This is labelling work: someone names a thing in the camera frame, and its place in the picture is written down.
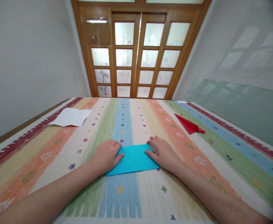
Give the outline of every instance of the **white paper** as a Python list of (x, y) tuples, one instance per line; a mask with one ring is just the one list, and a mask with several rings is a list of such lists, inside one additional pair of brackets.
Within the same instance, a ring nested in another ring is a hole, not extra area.
[(177, 103), (188, 103), (186, 101), (177, 101)]
[(56, 124), (62, 127), (74, 125), (81, 127), (84, 120), (90, 115), (91, 110), (78, 110), (75, 108), (65, 108), (58, 117), (49, 124)]

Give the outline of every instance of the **blue paper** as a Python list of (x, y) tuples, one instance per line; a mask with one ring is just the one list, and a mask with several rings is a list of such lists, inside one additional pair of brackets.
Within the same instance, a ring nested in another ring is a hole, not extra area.
[(157, 163), (145, 153), (145, 150), (152, 152), (148, 144), (121, 147), (117, 155), (124, 153), (125, 156), (117, 166), (106, 173), (106, 176), (159, 169)]

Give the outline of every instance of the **red patterned border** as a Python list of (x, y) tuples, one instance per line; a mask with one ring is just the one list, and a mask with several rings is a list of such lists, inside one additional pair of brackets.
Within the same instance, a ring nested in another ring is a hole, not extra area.
[(41, 131), (43, 131), (47, 125), (54, 121), (56, 117), (62, 112), (63, 109), (67, 107), (72, 107), (74, 104), (76, 104), (78, 101), (80, 101), (82, 97), (77, 97), (74, 100), (72, 100), (67, 105), (63, 106), (61, 109), (59, 109), (57, 112), (46, 118), (44, 121), (42, 121), (40, 124), (33, 127), (31, 130), (26, 132), (23, 136), (20, 136), (17, 140), (13, 141), (11, 144), (7, 145), (0, 151), (0, 165), (6, 161), (9, 157), (11, 157), (14, 153), (19, 151), (25, 144), (27, 144), (30, 140), (32, 140), (37, 134), (39, 134)]
[(273, 151), (270, 150), (269, 148), (265, 147), (264, 145), (262, 145), (261, 143), (255, 141), (254, 139), (250, 138), (249, 136), (246, 136), (244, 133), (241, 133), (237, 129), (231, 127), (230, 125), (226, 124), (225, 122), (223, 122), (222, 120), (216, 118), (215, 116), (207, 113), (205, 110), (197, 107), (196, 105), (194, 105), (194, 104), (192, 104), (190, 102), (188, 102), (188, 105), (191, 106), (191, 107), (193, 107), (194, 109), (196, 109), (200, 113), (204, 114), (205, 116), (209, 117), (214, 122), (216, 122), (219, 125), (223, 126), (224, 128), (226, 128), (230, 132), (234, 133), (235, 135), (237, 135), (239, 138), (241, 138), (245, 142), (247, 142), (250, 145), (254, 146), (257, 150), (261, 151), (262, 153), (264, 153), (265, 155), (267, 155), (268, 157), (270, 157), (271, 159), (273, 159)]

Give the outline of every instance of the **red origami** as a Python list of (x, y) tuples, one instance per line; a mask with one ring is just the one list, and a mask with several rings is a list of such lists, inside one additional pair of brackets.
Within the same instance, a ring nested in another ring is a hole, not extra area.
[(175, 114), (175, 116), (178, 118), (178, 120), (181, 122), (181, 124), (183, 125), (183, 127), (187, 130), (187, 132), (189, 134), (195, 133), (195, 132), (200, 132), (202, 134), (205, 134), (206, 131), (204, 131), (203, 129), (199, 128), (198, 125), (184, 119), (181, 116), (178, 116), (177, 114)]

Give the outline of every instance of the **left hand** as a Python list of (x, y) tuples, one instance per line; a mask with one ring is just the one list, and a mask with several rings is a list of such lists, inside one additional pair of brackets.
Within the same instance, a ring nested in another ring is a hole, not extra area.
[(90, 161), (98, 170), (99, 175), (110, 171), (120, 162), (124, 154), (121, 153), (117, 157), (116, 155), (121, 147), (122, 144), (111, 139), (107, 140), (106, 142), (102, 142), (98, 146)]

